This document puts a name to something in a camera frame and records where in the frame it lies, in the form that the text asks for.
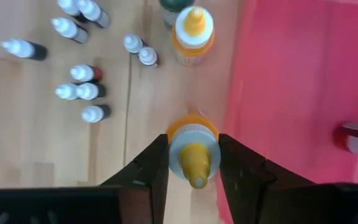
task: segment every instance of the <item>wooden surface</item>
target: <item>wooden surface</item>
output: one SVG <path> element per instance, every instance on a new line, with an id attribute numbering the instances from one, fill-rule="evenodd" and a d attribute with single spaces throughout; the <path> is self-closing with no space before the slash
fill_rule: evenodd
<path id="1" fill-rule="evenodd" d="M 198 0 L 214 17 L 216 41 L 202 65 L 184 67 L 172 53 L 157 0 L 99 0 L 111 16 L 108 29 L 92 24 L 89 42 L 59 36 L 51 17 L 68 17 L 55 1 L 0 0 L 0 41 L 27 39 L 45 45 L 46 61 L 21 60 L 0 48 L 0 188 L 98 184 L 119 171 L 168 124 L 194 103 L 221 128 L 231 74 L 240 0 Z M 122 46 L 135 33 L 156 49 L 161 66 L 142 67 Z M 105 72 L 112 117 L 98 124 L 81 120 L 89 101 L 54 94 L 70 82 L 69 68 L 93 63 Z M 204 190 L 170 175 L 166 223 L 219 223 L 214 181 Z"/>

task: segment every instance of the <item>red mat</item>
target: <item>red mat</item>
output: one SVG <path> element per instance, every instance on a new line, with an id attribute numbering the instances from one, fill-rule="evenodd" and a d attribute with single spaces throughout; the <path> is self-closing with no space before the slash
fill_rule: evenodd
<path id="1" fill-rule="evenodd" d="M 243 7 L 224 132 L 312 181 L 358 182 L 358 158 L 331 141 L 340 122 L 358 122 L 358 4 Z M 232 223 L 221 183 L 218 207 Z"/>

